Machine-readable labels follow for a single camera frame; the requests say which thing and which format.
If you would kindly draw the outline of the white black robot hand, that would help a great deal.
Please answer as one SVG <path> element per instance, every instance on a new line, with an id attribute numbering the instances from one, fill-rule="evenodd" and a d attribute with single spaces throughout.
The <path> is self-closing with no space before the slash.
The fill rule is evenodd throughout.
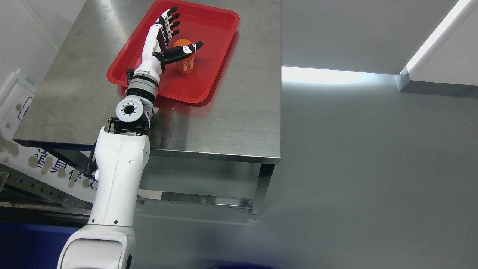
<path id="1" fill-rule="evenodd" d="M 163 12 L 149 28 L 141 54 L 141 63 L 135 71 L 128 70 L 130 79 L 148 75 L 158 81 L 164 73 L 166 65 L 184 60 L 196 53 L 202 46 L 202 41 L 168 48 L 170 41 L 179 34 L 177 28 L 180 14 L 177 6 Z"/>

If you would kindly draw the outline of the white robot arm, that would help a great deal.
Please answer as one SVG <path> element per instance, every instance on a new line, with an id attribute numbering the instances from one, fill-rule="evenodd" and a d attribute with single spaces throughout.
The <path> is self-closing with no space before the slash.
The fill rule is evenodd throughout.
<path id="1" fill-rule="evenodd" d="M 136 72 L 126 96 L 102 127 L 94 148 L 98 182 L 88 223 L 67 240 L 59 269 L 129 269 L 136 247 L 133 229 L 142 172 L 150 157 L 147 135 L 159 75 Z"/>

